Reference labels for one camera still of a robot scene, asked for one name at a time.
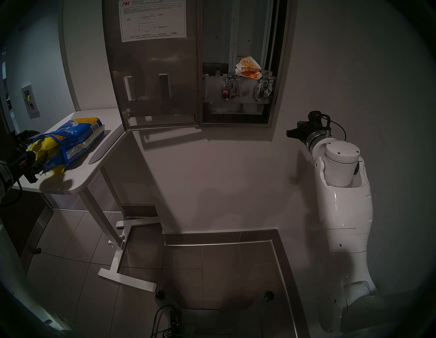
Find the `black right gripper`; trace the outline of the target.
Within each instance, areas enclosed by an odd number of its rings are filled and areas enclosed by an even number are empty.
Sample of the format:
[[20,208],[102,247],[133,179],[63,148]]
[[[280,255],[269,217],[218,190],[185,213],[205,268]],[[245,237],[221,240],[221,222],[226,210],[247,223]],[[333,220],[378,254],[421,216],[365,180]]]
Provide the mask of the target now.
[[319,123],[313,124],[307,123],[307,121],[298,121],[296,128],[286,131],[286,136],[298,139],[305,145],[312,145],[316,139],[331,136],[331,127],[324,127]]

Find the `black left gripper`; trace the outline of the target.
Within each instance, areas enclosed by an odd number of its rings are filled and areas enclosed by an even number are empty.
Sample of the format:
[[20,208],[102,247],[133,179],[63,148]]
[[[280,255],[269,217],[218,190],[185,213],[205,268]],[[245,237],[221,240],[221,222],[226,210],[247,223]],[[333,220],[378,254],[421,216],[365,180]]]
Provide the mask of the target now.
[[29,166],[29,154],[26,140],[34,138],[41,133],[36,130],[24,130],[17,134],[11,132],[6,142],[1,144],[1,177],[20,178],[24,176],[29,183],[37,182],[37,175],[44,171],[45,164],[37,163]]

